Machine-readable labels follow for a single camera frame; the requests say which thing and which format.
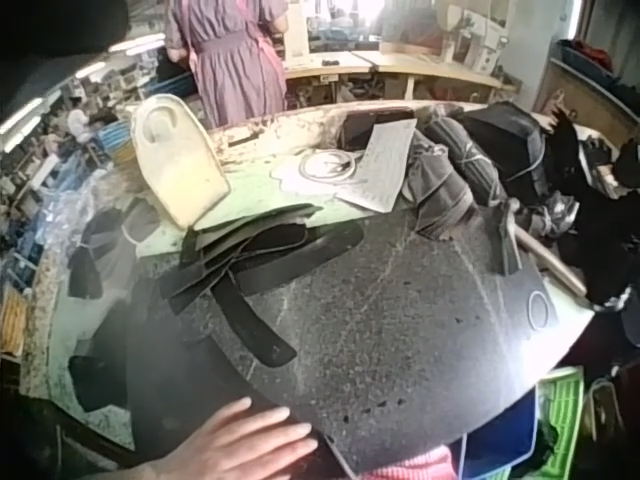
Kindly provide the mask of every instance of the blue bin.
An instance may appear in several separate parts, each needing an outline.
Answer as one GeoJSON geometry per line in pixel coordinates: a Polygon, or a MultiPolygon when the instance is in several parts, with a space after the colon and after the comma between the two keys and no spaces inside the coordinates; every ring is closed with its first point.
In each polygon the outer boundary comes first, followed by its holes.
{"type": "Polygon", "coordinates": [[[534,388],[501,415],[467,436],[462,479],[476,480],[528,459],[538,429],[534,388]]]}

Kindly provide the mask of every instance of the green plastic crate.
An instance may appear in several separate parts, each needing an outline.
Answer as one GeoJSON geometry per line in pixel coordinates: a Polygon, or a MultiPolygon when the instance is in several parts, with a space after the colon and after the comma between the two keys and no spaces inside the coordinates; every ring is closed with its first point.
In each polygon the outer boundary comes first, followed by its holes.
{"type": "Polygon", "coordinates": [[[582,368],[561,368],[551,372],[538,384],[540,397],[550,400],[551,424],[558,430],[556,453],[547,464],[535,473],[526,476],[528,480],[567,480],[578,440],[582,402],[584,396],[584,375],[582,368]]]}
{"type": "Polygon", "coordinates": [[[507,467],[500,470],[498,473],[494,473],[490,477],[485,477],[482,480],[509,480],[509,474],[511,473],[511,467],[507,467]]]}

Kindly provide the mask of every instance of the wall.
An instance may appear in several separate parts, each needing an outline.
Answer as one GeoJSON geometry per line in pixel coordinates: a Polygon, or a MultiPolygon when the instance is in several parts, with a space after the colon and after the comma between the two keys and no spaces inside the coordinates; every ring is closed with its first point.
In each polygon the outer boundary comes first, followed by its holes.
{"type": "Polygon", "coordinates": [[[637,0],[595,0],[586,40],[609,52],[614,72],[624,83],[640,88],[640,5],[637,0]]]}
{"type": "Polygon", "coordinates": [[[522,80],[516,103],[531,110],[538,96],[552,42],[569,31],[575,0],[518,0],[509,44],[500,58],[505,71],[522,80]]]}

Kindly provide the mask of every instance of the white paper sheet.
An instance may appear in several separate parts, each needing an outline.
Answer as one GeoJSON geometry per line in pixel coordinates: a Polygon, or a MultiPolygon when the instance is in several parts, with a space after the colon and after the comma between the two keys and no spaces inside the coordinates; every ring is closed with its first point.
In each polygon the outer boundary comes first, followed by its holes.
{"type": "Polygon", "coordinates": [[[353,183],[340,187],[336,197],[376,212],[393,210],[417,122],[413,118],[375,125],[353,183]]]}

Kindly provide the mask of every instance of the woman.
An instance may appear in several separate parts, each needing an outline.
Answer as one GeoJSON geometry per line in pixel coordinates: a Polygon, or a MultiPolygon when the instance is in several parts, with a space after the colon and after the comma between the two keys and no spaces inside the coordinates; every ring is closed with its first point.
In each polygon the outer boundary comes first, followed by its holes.
{"type": "Polygon", "coordinates": [[[188,64],[209,127],[235,125],[284,110],[284,68],[268,28],[288,28],[287,0],[169,0],[169,59],[188,64]]]}

